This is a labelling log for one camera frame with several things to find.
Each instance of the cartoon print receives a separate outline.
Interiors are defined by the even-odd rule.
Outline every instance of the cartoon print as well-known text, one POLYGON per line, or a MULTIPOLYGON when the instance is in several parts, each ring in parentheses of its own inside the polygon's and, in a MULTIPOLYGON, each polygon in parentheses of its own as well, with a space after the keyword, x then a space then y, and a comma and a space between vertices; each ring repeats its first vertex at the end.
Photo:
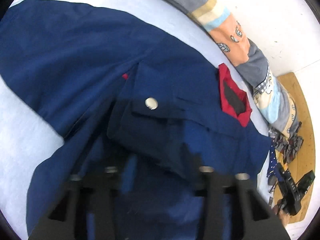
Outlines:
POLYGON ((266 93, 268 94, 268 95, 270 95, 270 93, 273 91, 272 89, 271 89, 271 80, 272 80, 272 76, 271 75, 269 75, 269 80, 268 80, 268 87, 266 88, 266 93))
POLYGON ((230 52, 230 48, 228 47, 227 44, 224 43, 217 43, 217 45, 219 46, 219 48, 224 51, 224 52, 230 52))
POLYGON ((242 38, 242 32, 239 31, 238 26, 236 27, 236 34, 237 34, 240 38, 242 38))
POLYGON ((234 42, 239 42, 234 36, 230 36, 230 38, 234 41, 234 42))

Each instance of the leaf print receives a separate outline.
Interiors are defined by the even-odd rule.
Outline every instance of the leaf print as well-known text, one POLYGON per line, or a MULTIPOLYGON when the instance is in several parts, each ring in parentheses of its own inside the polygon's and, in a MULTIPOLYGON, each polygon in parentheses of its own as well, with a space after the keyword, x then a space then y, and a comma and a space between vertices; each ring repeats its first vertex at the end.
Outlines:
POLYGON ((242 32, 239 31, 238 26, 236 27, 236 34, 237 34, 240 38, 242 38, 242 32))
POLYGON ((230 48, 228 47, 227 44, 224 43, 217 43, 217 45, 219 46, 219 48, 224 51, 224 52, 230 52, 230 48))
POLYGON ((234 42, 239 42, 234 36, 230 36, 230 38, 234 41, 234 42))

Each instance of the wooden surface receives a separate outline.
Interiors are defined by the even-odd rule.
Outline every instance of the wooden surface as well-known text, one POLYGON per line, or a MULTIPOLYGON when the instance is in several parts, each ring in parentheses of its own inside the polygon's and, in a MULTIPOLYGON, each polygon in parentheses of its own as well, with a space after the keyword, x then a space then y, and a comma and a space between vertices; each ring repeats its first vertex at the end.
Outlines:
MULTIPOLYGON (((302 126, 300 131, 298 132, 298 135, 304 138, 304 142, 296 158, 288 165, 294 181, 298 182, 298 180, 301 179, 301 177, 305 173, 309 172, 310 170, 315 171, 316 149, 311 117, 307 102, 304 98, 303 92, 294 73, 282 75, 278 77, 278 80, 293 96, 296 103, 299 120, 302 122, 302 126)), ((301 201, 300 212, 296 216, 290 218, 290 224, 302 221, 304 219, 310 203, 312 188, 313 184, 310 187, 308 193, 301 201)), ((277 203, 279 199, 282 199, 282 195, 279 187, 277 187, 274 194, 275 203, 277 203)))

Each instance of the blue garment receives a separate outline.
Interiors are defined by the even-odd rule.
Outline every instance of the blue garment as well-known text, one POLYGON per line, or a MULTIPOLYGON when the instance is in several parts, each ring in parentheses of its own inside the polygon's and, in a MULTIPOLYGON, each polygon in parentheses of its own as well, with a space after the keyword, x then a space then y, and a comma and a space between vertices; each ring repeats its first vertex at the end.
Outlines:
POLYGON ((115 203, 120 234, 131 240, 195 239, 202 199, 193 196, 183 143, 220 173, 254 179, 262 168, 271 140, 222 112, 217 69, 128 13, 25 0, 0 22, 0 44, 7 85, 65 139, 34 171, 29 233, 83 151, 81 175, 122 147, 139 157, 115 203), (149 109, 147 98, 158 107, 149 109))

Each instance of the snap button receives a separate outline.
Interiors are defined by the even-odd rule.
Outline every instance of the snap button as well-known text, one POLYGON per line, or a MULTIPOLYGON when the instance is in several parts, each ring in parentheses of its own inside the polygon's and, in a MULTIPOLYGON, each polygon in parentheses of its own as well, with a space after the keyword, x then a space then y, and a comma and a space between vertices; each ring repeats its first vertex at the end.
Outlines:
POLYGON ((158 102, 154 98, 147 98, 145 104, 151 110, 155 110, 158 107, 158 102))

